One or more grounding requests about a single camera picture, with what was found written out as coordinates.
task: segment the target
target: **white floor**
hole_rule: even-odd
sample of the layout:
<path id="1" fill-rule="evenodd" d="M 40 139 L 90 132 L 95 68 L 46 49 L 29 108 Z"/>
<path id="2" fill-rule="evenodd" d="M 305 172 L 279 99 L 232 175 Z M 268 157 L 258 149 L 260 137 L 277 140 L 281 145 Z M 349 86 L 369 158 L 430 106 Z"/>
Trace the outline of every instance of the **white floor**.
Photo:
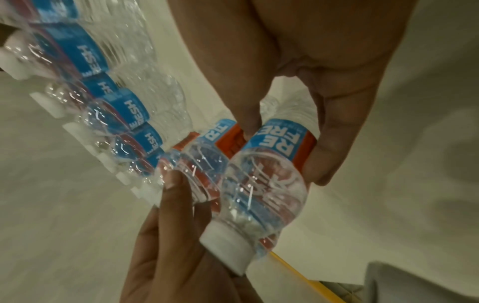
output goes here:
<path id="1" fill-rule="evenodd" d="M 0 73 L 0 302 L 114 303 L 149 211 Z M 250 268 L 265 302 L 324 302 L 276 260 Z"/>

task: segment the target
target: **yellow stripe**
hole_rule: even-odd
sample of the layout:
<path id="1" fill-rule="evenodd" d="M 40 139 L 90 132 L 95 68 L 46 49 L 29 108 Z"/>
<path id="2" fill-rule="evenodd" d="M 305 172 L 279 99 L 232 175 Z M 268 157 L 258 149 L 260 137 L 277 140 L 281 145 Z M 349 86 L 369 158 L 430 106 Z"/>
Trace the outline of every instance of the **yellow stripe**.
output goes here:
<path id="1" fill-rule="evenodd" d="M 287 269 L 292 271 L 295 275 L 300 277 L 306 283 L 308 283 L 311 287 L 313 287 L 318 293 L 320 293 L 326 300 L 330 301 L 331 303 L 345 303 L 338 297 L 335 293 L 329 290 L 326 286 L 324 286 L 321 282 L 318 281 L 311 281 L 308 280 L 305 276 L 299 273 L 299 271 L 295 270 L 291 265 L 289 265 L 285 260 L 281 259 L 277 254 L 271 252 L 270 253 L 276 260 L 278 260 L 283 266 Z"/>

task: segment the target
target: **hand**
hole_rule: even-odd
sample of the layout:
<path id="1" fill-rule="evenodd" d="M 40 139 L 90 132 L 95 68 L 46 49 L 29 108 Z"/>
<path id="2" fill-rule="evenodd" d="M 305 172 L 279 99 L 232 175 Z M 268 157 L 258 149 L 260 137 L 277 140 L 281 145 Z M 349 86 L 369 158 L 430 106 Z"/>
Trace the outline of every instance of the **hand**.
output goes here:
<path id="1" fill-rule="evenodd" d="M 262 302 L 246 276 L 233 276 L 200 244 L 209 204 L 192 209 L 187 178 L 169 172 L 160 208 L 138 234 L 120 303 Z"/>
<path id="2" fill-rule="evenodd" d="M 417 0 L 169 0 L 198 67 L 248 136 L 277 75 L 298 76 L 321 135 L 303 168 L 326 185 L 376 97 Z"/>

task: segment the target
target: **fingernail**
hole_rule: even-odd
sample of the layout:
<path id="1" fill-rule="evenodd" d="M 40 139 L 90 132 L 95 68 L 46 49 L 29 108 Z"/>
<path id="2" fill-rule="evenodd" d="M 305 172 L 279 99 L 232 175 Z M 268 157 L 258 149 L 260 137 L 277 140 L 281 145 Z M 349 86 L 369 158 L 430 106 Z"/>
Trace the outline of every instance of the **fingernail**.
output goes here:
<path id="1" fill-rule="evenodd" d="M 181 185 L 183 182 L 183 173 L 177 170 L 171 170 L 166 174 L 163 180 L 165 181 L 165 189 L 171 189 Z"/>

